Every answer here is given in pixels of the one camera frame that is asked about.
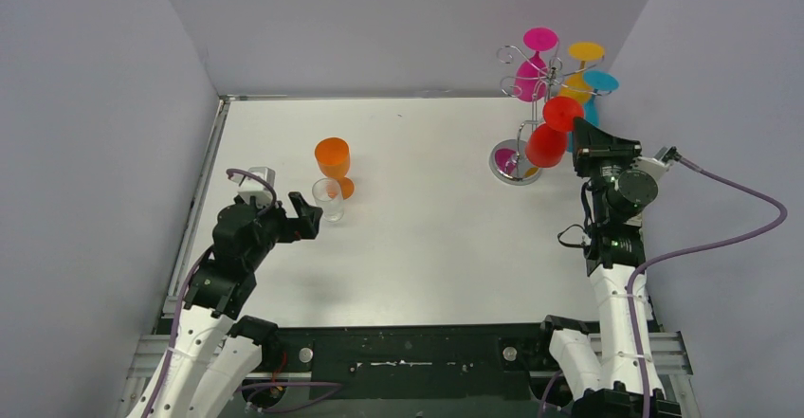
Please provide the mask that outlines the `clear wine glass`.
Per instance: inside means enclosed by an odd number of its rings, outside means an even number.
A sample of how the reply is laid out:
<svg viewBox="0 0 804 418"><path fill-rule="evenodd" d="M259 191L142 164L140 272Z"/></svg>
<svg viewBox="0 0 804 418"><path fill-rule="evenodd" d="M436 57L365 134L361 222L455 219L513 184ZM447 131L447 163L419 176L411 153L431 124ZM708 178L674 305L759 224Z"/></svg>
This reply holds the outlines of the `clear wine glass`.
<svg viewBox="0 0 804 418"><path fill-rule="evenodd" d="M312 187L316 205L323 211L322 218L327 222L338 222L344 215L343 195L339 182L333 178L322 178Z"/></svg>

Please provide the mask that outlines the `red wine glass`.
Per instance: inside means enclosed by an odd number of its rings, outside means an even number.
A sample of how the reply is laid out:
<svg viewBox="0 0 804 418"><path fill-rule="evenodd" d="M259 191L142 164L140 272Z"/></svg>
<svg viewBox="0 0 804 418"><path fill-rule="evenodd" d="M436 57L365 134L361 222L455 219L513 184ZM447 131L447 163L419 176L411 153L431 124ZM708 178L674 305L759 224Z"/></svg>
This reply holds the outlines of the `red wine glass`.
<svg viewBox="0 0 804 418"><path fill-rule="evenodd" d="M574 130L574 121L584 119L584 110L576 100L556 96L544 104L542 118L543 123L526 143L525 155L536 167L552 168L562 160L569 144L569 134Z"/></svg>

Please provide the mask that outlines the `orange wine glass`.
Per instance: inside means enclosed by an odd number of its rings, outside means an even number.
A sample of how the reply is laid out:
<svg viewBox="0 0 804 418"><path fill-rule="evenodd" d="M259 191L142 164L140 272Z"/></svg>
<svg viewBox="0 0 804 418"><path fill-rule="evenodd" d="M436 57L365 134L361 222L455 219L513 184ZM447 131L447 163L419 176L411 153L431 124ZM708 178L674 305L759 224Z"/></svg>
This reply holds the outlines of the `orange wine glass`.
<svg viewBox="0 0 804 418"><path fill-rule="evenodd" d="M314 150L314 157L320 171L328 178L338 181L344 199L349 199L355 191L354 182L347 176L351 167L349 145L339 137L328 137L320 141Z"/></svg>

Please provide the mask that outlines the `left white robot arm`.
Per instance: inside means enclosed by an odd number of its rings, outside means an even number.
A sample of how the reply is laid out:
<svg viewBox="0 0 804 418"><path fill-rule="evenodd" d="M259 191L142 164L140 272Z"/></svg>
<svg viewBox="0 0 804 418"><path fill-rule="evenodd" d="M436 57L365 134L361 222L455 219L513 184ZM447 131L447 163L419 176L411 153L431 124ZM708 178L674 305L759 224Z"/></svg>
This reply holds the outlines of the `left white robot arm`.
<svg viewBox="0 0 804 418"><path fill-rule="evenodd" d="M277 324L241 311L276 245L319 234L322 209L297 191L288 197L294 217L278 200L262 208L241 197L218 213L212 244L181 287L168 345L130 416L215 417L249 373L279 364Z"/></svg>

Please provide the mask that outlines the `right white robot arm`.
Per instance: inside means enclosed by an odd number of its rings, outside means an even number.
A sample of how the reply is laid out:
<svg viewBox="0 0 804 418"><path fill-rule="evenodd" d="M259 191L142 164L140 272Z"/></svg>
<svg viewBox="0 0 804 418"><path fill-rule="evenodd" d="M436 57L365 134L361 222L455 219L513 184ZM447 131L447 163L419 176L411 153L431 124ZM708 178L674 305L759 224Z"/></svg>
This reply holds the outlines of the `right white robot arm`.
<svg viewBox="0 0 804 418"><path fill-rule="evenodd" d="M646 261L636 223L658 195L665 158L642 155L642 145L575 118L573 165L583 178L582 247L594 290L601 348L595 351L585 324L550 317L548 334L534 343L538 363L560 368L573 395L573 417L679 417L659 377L650 347Z"/></svg>

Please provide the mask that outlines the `yellow wine glass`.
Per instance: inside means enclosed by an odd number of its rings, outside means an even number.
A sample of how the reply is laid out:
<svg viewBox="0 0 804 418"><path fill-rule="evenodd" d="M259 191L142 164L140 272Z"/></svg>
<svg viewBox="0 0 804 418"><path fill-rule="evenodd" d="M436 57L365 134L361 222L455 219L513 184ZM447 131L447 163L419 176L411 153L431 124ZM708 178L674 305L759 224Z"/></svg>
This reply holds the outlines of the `yellow wine glass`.
<svg viewBox="0 0 804 418"><path fill-rule="evenodd" d="M565 76L557 94L583 105L592 97L592 88L584 81L585 72L605 59L606 49L595 42L577 42L568 47L568 54L578 61L578 69Z"/></svg>

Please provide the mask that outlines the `blue wine glass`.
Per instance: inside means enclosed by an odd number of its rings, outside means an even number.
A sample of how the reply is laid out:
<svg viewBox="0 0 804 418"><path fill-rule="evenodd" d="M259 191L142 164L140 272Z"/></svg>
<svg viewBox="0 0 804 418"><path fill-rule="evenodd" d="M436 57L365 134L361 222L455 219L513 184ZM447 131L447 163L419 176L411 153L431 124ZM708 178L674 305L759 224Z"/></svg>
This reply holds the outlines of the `blue wine glass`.
<svg viewBox="0 0 804 418"><path fill-rule="evenodd" d="M599 70L584 70L568 77L559 89L560 96L569 97L581 104L584 118L594 127L599 126L596 100L619 88L619 81L611 74Z"/></svg>

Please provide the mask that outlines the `pink wine glass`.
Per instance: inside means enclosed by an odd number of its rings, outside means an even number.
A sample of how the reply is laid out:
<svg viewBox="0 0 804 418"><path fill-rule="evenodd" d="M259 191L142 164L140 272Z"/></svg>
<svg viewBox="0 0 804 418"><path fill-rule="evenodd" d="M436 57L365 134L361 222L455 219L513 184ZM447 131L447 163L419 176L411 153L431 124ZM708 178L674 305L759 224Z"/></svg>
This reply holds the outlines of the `pink wine glass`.
<svg viewBox="0 0 804 418"><path fill-rule="evenodd" d="M516 73L515 95L521 101L533 102L543 98L547 92L547 64L540 53L554 49L558 36L548 27L534 27L525 32L522 41L533 55L520 65Z"/></svg>

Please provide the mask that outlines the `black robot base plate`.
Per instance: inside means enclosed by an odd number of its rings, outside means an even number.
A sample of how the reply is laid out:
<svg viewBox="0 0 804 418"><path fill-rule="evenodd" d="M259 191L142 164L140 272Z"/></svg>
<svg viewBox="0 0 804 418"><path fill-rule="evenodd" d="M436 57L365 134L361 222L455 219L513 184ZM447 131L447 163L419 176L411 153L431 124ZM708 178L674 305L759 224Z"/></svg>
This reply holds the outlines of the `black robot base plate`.
<svg viewBox="0 0 804 418"><path fill-rule="evenodd" d="M312 381L337 399L526 400L558 363L540 323L281 328L282 348L247 381Z"/></svg>

